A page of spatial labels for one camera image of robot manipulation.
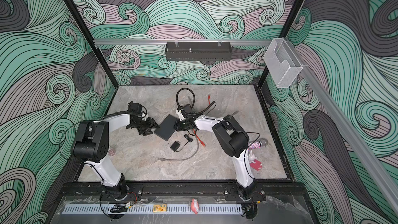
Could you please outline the black network switch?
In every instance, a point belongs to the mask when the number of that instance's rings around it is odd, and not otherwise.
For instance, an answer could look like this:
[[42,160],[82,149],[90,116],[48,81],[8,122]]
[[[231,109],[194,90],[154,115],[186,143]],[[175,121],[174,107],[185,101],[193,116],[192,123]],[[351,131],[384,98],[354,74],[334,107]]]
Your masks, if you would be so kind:
[[174,125],[177,120],[176,117],[168,115],[159,125],[159,128],[155,129],[154,134],[164,141],[168,141],[175,132]]

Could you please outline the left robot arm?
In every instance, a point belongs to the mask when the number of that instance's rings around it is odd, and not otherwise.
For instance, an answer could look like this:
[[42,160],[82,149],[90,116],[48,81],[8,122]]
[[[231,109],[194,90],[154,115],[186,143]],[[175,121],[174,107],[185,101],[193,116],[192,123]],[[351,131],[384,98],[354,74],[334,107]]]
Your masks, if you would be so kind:
[[80,159],[100,178],[101,185],[117,196],[128,192],[125,176],[113,165],[109,151],[110,134],[120,128],[136,129],[141,136],[153,134],[160,126],[148,116],[140,103],[130,102],[126,111],[88,120],[79,124],[71,148],[71,155]]

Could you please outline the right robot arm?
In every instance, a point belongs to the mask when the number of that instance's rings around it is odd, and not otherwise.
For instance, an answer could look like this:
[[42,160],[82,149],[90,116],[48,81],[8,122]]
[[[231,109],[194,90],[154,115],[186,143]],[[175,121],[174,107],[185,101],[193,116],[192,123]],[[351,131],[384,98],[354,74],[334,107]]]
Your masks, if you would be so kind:
[[249,133],[231,115],[209,117],[204,112],[194,112],[189,104],[179,107],[176,113],[176,131],[207,131],[215,135],[224,153],[232,158],[238,194],[242,199],[251,198],[256,182],[249,165]]

